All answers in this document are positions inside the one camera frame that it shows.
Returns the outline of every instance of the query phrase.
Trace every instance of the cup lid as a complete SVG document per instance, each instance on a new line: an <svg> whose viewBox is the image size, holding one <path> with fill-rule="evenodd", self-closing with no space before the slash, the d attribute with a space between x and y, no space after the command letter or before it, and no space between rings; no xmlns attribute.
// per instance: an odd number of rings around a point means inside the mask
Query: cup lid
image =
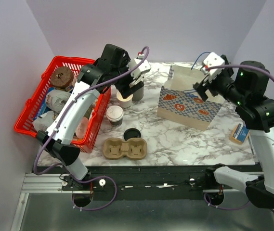
<svg viewBox="0 0 274 231"><path fill-rule="evenodd" d="M117 122L123 118L124 111L120 106L113 105L107 109L106 116L111 122Z"/></svg>
<svg viewBox="0 0 274 231"><path fill-rule="evenodd" d="M127 102L129 100L131 100L133 97L133 95L130 95L129 97L127 97L126 99L123 98L123 96L121 95L121 92L117 92L117 99L122 101L122 102Z"/></svg>

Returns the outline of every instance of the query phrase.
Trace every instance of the printed pattern on bag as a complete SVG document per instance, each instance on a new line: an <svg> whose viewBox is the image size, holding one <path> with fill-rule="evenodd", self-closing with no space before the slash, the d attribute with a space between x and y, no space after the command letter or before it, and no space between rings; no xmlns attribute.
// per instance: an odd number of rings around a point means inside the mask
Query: printed pattern on bag
<svg viewBox="0 0 274 231"><path fill-rule="evenodd" d="M173 73L174 73L174 70L172 68L172 66L170 67L170 71L169 71L169 74L168 74L168 79L172 79L173 78Z"/></svg>
<svg viewBox="0 0 274 231"><path fill-rule="evenodd" d="M174 95L177 98L168 101L163 100L166 95ZM196 100L196 98L198 98L198 96L193 93L184 94L180 90L170 90L161 87L158 106L181 116L188 116L204 122L211 122L219 112L222 104L202 102Z"/></svg>

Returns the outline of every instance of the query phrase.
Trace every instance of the marble countertop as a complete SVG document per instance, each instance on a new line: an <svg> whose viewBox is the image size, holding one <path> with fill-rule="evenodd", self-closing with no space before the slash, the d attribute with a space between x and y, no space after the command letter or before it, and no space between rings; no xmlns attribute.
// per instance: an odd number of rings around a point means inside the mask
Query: marble countertop
<svg viewBox="0 0 274 231"><path fill-rule="evenodd" d="M80 153L86 166L172 166L172 165L253 165L254 157L248 141L242 145L229 140L234 127L242 122L234 107L225 103L206 131L199 131L166 119L157 117L160 88L168 78L173 63L151 63L151 71L144 83L144 97L133 102L130 109L124 110L123 124L112 127L104 117L94 150L91 154ZM190 67L191 63L174 63ZM118 105L116 89L112 88L109 105ZM137 128L146 140L148 153L142 160L105 159L102 153L107 138L123 138L124 131ZM50 166L57 160L44 152L39 166Z"/></svg>

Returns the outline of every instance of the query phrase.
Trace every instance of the gray floor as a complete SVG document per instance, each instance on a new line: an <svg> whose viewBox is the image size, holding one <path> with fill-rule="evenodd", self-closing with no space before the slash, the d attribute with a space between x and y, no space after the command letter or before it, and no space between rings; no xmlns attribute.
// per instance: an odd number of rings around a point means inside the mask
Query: gray floor
<svg viewBox="0 0 274 231"><path fill-rule="evenodd" d="M247 198L229 192L224 206ZM92 202L96 207L105 202ZM204 201L115 201L100 211L73 209L69 194L30 195L23 231L274 231L274 216L253 205L238 211L207 207Z"/></svg>

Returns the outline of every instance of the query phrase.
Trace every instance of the red basket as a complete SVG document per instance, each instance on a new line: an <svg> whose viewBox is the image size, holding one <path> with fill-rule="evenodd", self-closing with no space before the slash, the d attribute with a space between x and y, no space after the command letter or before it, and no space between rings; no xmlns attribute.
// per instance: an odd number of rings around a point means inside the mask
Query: red basket
<svg viewBox="0 0 274 231"><path fill-rule="evenodd" d="M93 59L78 57L55 56L49 64L47 70L41 75L41 82L36 88L32 98L27 100L26 105L19 116L14 130L16 132L35 137L36 131L32 125L33 117L38 111L42 100L45 98L48 88L50 87L50 77L52 73L61 66L68 66L78 76L80 69L86 64L94 63ZM89 121L87 132L83 139L75 139L72 144L79 147L81 151L91 153L102 123L107 105L109 103L111 90L101 94L93 111L92 118Z"/></svg>

